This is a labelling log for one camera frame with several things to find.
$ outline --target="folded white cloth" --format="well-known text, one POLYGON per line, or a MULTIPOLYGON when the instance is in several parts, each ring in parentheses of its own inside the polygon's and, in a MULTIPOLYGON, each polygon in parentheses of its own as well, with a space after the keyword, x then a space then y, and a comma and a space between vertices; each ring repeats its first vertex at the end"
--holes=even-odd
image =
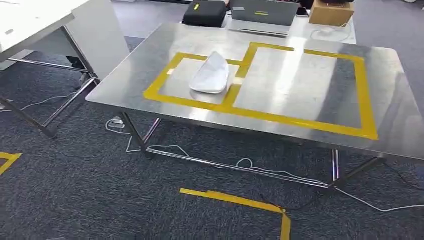
POLYGON ((227 88, 229 74, 230 66, 227 60, 214 51, 190 81, 189 86, 198 92, 219 94, 227 88))

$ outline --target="stainless steel table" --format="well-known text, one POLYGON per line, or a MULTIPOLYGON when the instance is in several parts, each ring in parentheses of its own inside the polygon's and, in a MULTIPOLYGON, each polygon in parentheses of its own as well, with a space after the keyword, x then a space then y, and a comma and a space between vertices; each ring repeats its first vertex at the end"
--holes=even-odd
POLYGON ((121 112, 145 152, 320 188, 337 186, 381 158, 424 160, 424 124, 396 51, 165 24, 86 98, 121 112), (204 94, 189 80, 213 51, 230 64, 228 89, 204 94), (128 115, 158 119, 141 136, 128 115), (334 149, 333 182, 321 184, 148 148, 160 119, 262 132, 334 149), (338 149, 375 156, 339 179, 338 149))

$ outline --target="yellow tape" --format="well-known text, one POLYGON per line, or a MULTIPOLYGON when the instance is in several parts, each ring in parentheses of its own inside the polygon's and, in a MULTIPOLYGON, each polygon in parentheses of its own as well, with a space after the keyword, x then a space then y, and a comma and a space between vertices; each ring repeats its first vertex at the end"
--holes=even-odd
POLYGON ((7 161, 0 166, 0 176, 16 161, 21 157, 22 153, 10 154, 6 152, 0 152, 0 159, 6 159, 7 161))
POLYGON ((280 233, 279 239, 289 240, 291 228, 292 228, 292 221, 286 214, 283 213, 281 218, 281 233, 280 233))
POLYGON ((250 66, 252 65, 253 59, 258 51, 258 48, 269 48, 275 50, 282 51, 294 51, 295 49, 292 47, 273 45, 267 43, 260 42, 251 42, 249 44, 249 48, 247 49, 246 54, 243 57, 242 61, 239 60, 231 60, 227 59, 228 64, 239 66, 235 77, 238 79, 237 82, 232 84, 225 95, 221 104, 208 103, 197 101, 193 99, 181 98, 176 96, 167 96, 159 94, 159 90, 169 77, 168 72, 170 70, 175 69, 180 62, 186 59, 200 60, 205 61, 208 57, 195 55, 190 53, 181 53, 178 52, 175 54, 175 57, 170 61, 170 63, 162 70, 159 76, 155 81, 144 91, 144 97, 146 99, 171 103, 177 105, 188 106, 192 108, 198 109, 206 109, 215 112, 225 113, 225 114, 234 114, 238 116, 260 119, 270 122, 276 122, 280 124, 293 125, 302 128, 309 128, 314 130, 320 130, 330 133, 349 135, 360 138, 367 138, 371 140, 377 140, 378 134, 377 129, 374 122, 373 110, 371 107, 371 101, 368 91, 368 81, 367 81, 367 72, 365 68, 364 59, 359 56, 347 55, 347 54, 338 54, 331 52, 322 52, 315 50, 305 49, 305 54, 312 54, 318 56, 332 57, 332 58, 340 58, 351 60, 354 63, 355 68, 355 76, 356 76, 356 88, 357 88, 357 97, 358 97, 358 105, 359 105, 359 114, 361 119, 361 128, 337 125, 326 122, 305 120, 296 117, 289 117, 283 115, 277 115, 272 113, 266 113, 261 111, 254 111, 244 108, 233 107, 234 102, 239 95, 239 92, 242 87, 242 81, 240 79, 246 78, 250 66))
POLYGON ((359 104, 359 115, 362 130, 372 140, 378 140, 376 124, 374 121, 373 108, 368 90, 367 70, 364 59, 355 59, 356 93, 359 104))
POLYGON ((279 214, 283 213, 281 208, 276 207, 272 204, 263 203, 263 202, 260 202, 260 201, 253 201, 253 200, 249 200, 249 199, 246 199, 246 198, 228 195, 228 194, 221 193, 221 192, 216 192, 216 191, 203 192, 203 191, 190 190, 190 189, 186 189, 186 188, 181 188, 179 190, 179 192, 182 193, 182 194, 188 194, 188 195, 193 195, 193 196, 198 196, 198 197, 204 197, 204 198, 209 198, 209 199, 215 199, 215 200, 245 205, 245 206, 249 206, 249 207, 252 207, 252 208, 263 209, 263 210, 267 210, 267 211, 271 211, 271 212, 275 212, 275 213, 279 213, 279 214))
POLYGON ((190 190, 190 189, 186 189, 186 188, 181 188, 179 190, 179 192, 182 193, 182 194, 204 197, 204 198, 209 198, 209 199, 215 199, 215 200, 245 205, 245 206, 249 206, 249 207, 252 207, 252 208, 257 208, 257 209, 262 209, 262 210, 267 210, 267 211, 271 211, 271 212, 274 212, 274 213, 282 214, 282 216, 281 216, 280 239, 281 240, 289 240, 290 239, 290 229, 291 229, 292 221, 286 215, 285 209, 274 206, 272 204, 268 204, 268 203, 264 203, 264 202, 260 202, 260 201, 254 201, 254 200, 250 200, 250 199, 246 199, 246 198, 242 198, 242 197, 238 197, 238 196, 228 195, 228 194, 217 192, 217 191, 203 192, 203 191, 195 191, 195 190, 190 190))

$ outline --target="black bag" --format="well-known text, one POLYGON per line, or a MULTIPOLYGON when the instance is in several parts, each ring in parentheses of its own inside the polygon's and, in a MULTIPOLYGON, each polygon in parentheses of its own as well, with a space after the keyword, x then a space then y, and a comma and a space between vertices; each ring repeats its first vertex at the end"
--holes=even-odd
POLYGON ((223 1, 192 1, 184 14, 182 23, 198 27, 220 28, 227 8, 223 1))

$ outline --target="silver laptop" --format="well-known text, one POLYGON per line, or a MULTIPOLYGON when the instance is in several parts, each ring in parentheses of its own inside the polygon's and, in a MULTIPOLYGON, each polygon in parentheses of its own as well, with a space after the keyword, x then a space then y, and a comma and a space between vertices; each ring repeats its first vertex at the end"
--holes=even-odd
POLYGON ((299 3, 273 0, 231 0, 232 19, 291 26, 299 3))

